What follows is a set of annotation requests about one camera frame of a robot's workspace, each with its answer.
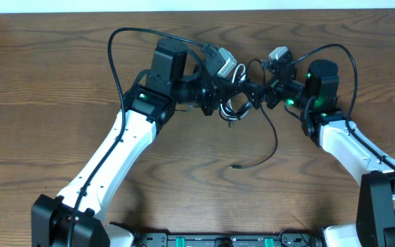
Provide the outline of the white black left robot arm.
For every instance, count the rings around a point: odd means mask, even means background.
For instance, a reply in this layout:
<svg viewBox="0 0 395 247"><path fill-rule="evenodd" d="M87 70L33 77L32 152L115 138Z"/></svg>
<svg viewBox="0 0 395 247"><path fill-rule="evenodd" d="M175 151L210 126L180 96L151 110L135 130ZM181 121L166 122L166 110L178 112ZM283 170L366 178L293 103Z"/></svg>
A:
<svg viewBox="0 0 395 247"><path fill-rule="evenodd" d="M157 42L151 67L120 92L117 118L89 162L55 198L41 195L33 204L33 246L131 246L133 233L106 224L106 214L130 168L176 106L189 104L210 115L226 110L240 93L251 107L261 105L264 88L232 74L236 60L229 51L205 44L197 54L189 45L174 36Z"/></svg>

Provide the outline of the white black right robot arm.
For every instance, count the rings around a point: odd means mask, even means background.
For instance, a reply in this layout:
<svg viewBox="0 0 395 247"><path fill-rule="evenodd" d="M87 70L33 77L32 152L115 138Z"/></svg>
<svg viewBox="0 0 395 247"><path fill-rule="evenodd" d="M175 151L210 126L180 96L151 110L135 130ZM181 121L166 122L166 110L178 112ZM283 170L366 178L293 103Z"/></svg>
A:
<svg viewBox="0 0 395 247"><path fill-rule="evenodd" d="M312 142L335 157L359 185L354 223L327 226L312 246L395 246L395 159L364 136L351 113L337 106L338 67L315 60L305 83L296 81L296 63L286 47L264 61L272 79L266 84L269 108L279 102L300 109L298 120Z"/></svg>

